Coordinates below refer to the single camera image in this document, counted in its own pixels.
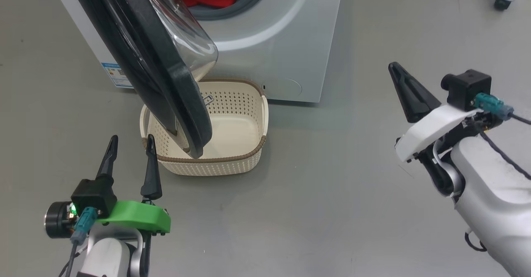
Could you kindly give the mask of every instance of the green led light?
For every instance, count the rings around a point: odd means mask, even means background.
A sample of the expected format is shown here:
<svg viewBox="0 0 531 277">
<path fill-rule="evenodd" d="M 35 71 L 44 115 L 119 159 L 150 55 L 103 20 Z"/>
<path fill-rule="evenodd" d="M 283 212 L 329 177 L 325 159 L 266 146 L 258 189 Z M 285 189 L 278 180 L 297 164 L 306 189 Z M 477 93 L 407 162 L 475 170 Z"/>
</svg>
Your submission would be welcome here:
<svg viewBox="0 0 531 277">
<path fill-rule="evenodd" d="M 78 211 L 76 211 L 76 206 L 73 203 L 70 204 L 70 212 L 76 216 L 78 215 Z"/>
</svg>

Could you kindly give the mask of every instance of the washing machine front panel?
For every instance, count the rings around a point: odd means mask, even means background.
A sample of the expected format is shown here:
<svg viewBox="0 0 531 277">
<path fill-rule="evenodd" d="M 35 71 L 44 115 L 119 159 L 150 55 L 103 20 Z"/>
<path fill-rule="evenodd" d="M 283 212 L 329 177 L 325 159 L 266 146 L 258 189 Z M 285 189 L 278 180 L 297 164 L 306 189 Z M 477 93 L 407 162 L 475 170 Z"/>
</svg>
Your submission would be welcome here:
<svg viewBox="0 0 531 277">
<path fill-rule="evenodd" d="M 219 50 L 210 75 L 251 79 L 270 99 L 318 102 L 340 0 L 261 0 L 201 22 Z"/>
</svg>

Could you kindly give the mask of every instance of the basket bottom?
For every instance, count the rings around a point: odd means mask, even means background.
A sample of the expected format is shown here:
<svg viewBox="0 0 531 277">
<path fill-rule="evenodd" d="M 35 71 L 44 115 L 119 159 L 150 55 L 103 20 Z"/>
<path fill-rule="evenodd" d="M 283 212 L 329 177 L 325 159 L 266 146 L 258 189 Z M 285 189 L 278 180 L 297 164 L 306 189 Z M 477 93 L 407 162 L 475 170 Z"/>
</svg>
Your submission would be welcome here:
<svg viewBox="0 0 531 277">
<path fill-rule="evenodd" d="M 205 158 L 225 158 L 248 154 L 260 143 L 256 122 L 235 114 L 211 114 L 212 139 L 203 148 Z M 190 158 L 176 143 L 169 143 L 169 157 Z"/>
</svg>

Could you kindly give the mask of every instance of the white washing machine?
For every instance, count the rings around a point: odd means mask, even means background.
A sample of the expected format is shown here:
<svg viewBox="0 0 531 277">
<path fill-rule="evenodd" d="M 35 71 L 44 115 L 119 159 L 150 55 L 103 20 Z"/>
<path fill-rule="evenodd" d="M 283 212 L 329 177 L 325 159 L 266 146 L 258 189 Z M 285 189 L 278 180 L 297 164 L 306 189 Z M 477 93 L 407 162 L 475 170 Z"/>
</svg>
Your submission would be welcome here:
<svg viewBox="0 0 531 277">
<path fill-rule="evenodd" d="M 79 2 L 61 1 L 114 84 L 130 86 Z M 218 47 L 208 75 L 250 79 L 270 99 L 318 102 L 339 1 L 237 0 L 224 9 L 191 7 Z"/>
</svg>

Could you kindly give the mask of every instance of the laundry basket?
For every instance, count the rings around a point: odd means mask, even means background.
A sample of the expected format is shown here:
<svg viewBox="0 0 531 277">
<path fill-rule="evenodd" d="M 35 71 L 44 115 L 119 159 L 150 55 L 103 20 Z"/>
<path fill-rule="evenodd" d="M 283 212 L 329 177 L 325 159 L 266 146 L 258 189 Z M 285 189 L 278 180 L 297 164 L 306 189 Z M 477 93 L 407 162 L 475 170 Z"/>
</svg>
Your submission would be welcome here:
<svg viewBox="0 0 531 277">
<path fill-rule="evenodd" d="M 212 139 L 203 148 L 203 156 L 193 159 L 173 140 L 169 132 L 150 114 L 140 113 L 140 135 L 144 148 L 152 134 L 157 159 L 177 175 L 235 175 L 253 169 L 266 142 L 269 112 L 267 99 L 254 83 L 240 79 L 203 79 L 197 83 L 203 96 L 214 99 L 208 106 Z"/>
</svg>

